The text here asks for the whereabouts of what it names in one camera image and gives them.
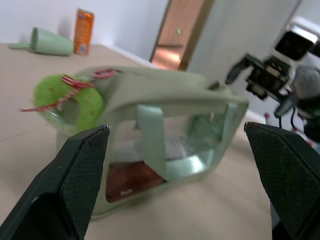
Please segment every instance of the beige table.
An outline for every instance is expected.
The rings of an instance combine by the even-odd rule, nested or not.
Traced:
[[[55,156],[56,131],[34,112],[35,84],[55,73],[99,65],[140,66],[104,46],[87,57],[46,56],[0,44],[0,223]],[[165,192],[89,225],[86,240],[270,240],[268,197],[240,126],[206,179]]]

